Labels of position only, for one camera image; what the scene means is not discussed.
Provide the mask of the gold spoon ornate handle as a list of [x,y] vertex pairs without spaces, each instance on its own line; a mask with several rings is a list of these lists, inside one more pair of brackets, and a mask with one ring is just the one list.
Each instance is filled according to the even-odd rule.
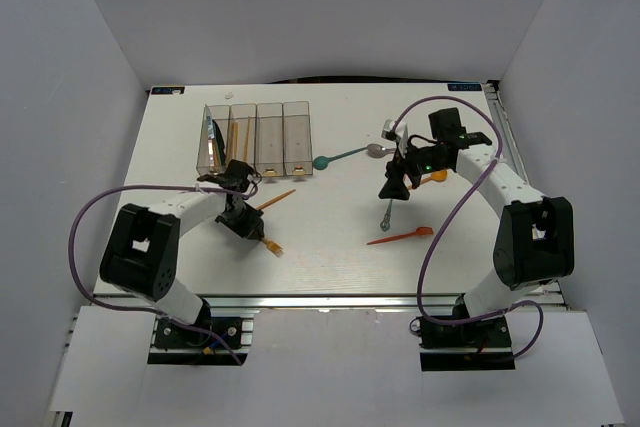
[[379,227],[383,232],[387,232],[391,227],[392,210],[393,210],[393,200],[390,199],[387,203],[387,207],[384,212],[383,218],[379,224]]

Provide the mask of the orange fork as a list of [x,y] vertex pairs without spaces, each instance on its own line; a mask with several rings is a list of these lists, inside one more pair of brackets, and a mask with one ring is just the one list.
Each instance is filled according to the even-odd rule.
[[284,254],[284,250],[276,242],[269,240],[266,237],[263,237],[261,239],[261,242],[267,248],[267,250],[272,254],[274,254],[275,256],[281,257]]
[[256,207],[256,210],[258,211],[263,211],[264,209],[276,204],[277,202],[280,202],[281,200],[285,199],[286,197],[290,196],[291,194],[295,193],[297,189],[291,189],[289,191],[286,191],[272,199],[269,199],[268,201],[260,204],[259,206]]

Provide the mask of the orange plastic spoon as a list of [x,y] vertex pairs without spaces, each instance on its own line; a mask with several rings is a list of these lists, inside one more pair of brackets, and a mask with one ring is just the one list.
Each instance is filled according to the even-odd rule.
[[448,177],[448,172],[446,170],[436,171],[423,176],[420,179],[418,185],[422,186],[429,182],[444,182],[447,179],[447,177]]

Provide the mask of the red-orange plastic fork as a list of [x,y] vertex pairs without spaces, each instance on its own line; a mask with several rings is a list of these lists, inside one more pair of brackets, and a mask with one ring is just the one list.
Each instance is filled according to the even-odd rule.
[[399,241],[399,240],[412,238],[412,237],[429,237],[429,236],[432,236],[433,234],[434,234],[434,231],[431,227],[421,226],[411,232],[407,232],[404,234],[396,234],[396,235],[369,241],[368,245],[378,245],[378,244]]

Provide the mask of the orange plastic knife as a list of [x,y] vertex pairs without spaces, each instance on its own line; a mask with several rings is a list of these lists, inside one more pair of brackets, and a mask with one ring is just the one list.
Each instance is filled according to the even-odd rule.
[[212,152],[214,165],[219,166],[221,164],[220,150],[217,142],[215,141],[212,141]]

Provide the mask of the teal plastic spoon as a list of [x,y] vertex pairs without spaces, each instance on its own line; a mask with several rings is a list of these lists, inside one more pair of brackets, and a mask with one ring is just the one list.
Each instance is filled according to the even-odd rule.
[[346,151],[346,152],[343,152],[343,153],[340,153],[340,154],[336,154],[336,155],[333,155],[333,156],[329,156],[329,157],[327,157],[327,156],[318,156],[312,161],[312,167],[315,170],[325,170],[329,166],[329,164],[331,162],[334,162],[334,161],[337,161],[337,160],[340,160],[340,159],[355,155],[357,153],[365,151],[366,149],[367,149],[367,147],[364,146],[364,147],[359,147],[359,148],[356,148],[356,149],[353,149],[353,150],[349,150],[349,151]]

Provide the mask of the black knife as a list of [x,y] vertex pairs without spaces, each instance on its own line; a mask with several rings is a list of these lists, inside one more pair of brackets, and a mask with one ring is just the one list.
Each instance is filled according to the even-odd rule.
[[219,124],[217,123],[216,120],[212,121],[212,134],[211,134],[211,140],[217,142],[219,150],[220,150],[220,157],[221,157],[221,164],[218,167],[222,167],[226,165],[226,150],[225,150],[225,142],[224,142],[224,136],[223,136],[223,132],[221,131]]

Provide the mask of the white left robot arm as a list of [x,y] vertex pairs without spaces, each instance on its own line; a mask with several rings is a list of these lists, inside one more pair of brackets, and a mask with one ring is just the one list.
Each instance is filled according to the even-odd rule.
[[252,166],[232,160],[223,173],[200,177],[200,190],[194,188],[149,207],[125,205],[116,216],[100,279],[177,321],[177,334],[188,345],[202,345],[211,334],[210,307],[176,279],[179,243],[208,220],[242,239],[262,240],[262,213],[244,197],[257,179]]

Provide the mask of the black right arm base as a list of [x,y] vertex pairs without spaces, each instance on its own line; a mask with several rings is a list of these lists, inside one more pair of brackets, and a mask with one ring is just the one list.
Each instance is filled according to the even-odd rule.
[[410,322],[409,331],[419,340],[423,372],[515,369],[512,341],[504,317],[460,326],[438,325],[416,317]]

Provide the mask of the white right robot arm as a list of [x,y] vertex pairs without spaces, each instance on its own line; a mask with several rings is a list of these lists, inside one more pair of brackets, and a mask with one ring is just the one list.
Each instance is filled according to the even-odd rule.
[[503,163],[499,145],[482,132],[468,131],[457,109],[436,111],[429,123],[433,142],[417,147],[405,122],[386,121],[382,136],[395,143],[396,152],[386,165],[379,196],[406,201],[424,176],[451,170],[495,212],[499,227],[493,267],[462,295],[463,313],[451,321],[453,337],[472,346],[486,336],[486,318],[507,312],[529,292],[573,273],[573,208],[566,198],[533,188]]

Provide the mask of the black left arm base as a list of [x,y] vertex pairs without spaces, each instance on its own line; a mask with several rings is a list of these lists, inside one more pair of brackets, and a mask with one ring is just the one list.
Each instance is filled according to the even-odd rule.
[[252,314],[231,311],[212,313],[203,329],[215,336],[194,332],[168,318],[155,320],[147,363],[161,366],[239,367],[247,358],[253,334]]

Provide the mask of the clear four-slot utensil organizer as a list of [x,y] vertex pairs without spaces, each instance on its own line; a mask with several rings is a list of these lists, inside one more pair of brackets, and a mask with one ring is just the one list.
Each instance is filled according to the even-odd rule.
[[[239,126],[238,152],[234,160],[242,161],[247,118],[251,117],[251,138],[247,164],[264,178],[305,177],[312,167],[312,130],[310,106],[306,101],[207,105],[203,110],[196,172],[221,174],[231,163],[227,160],[229,125]],[[223,132],[226,165],[213,162],[212,121]]]

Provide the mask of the black XDOF label right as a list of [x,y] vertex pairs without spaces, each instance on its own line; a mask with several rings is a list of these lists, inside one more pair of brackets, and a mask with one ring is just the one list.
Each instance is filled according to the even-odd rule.
[[448,83],[447,88],[451,92],[481,92],[483,87],[480,83],[453,82]]

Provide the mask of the black xdof label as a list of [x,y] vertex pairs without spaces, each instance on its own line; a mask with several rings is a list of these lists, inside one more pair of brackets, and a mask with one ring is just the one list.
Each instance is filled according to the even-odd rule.
[[182,95],[184,86],[155,86],[150,90],[151,95]]
[[483,87],[480,83],[453,82],[448,83],[447,88],[451,92],[481,92]]

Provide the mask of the black XDOF label left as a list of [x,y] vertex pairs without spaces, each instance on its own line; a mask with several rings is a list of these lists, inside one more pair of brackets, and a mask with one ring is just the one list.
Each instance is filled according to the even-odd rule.
[[155,86],[150,90],[151,95],[182,95],[184,86]]

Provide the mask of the white front panel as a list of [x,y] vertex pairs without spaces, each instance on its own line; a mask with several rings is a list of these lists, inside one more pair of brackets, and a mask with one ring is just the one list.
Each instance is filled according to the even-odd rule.
[[147,361],[151,320],[81,310],[51,407],[75,426],[602,426],[622,421],[588,317],[550,312],[512,370],[425,372],[410,315],[269,310],[242,366]]

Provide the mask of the aluminium frame rail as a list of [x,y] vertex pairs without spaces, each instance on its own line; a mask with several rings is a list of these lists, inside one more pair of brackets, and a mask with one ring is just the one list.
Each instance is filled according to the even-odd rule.
[[533,188],[499,157],[484,186],[499,227],[482,300],[497,310],[573,273],[573,208],[566,198]]

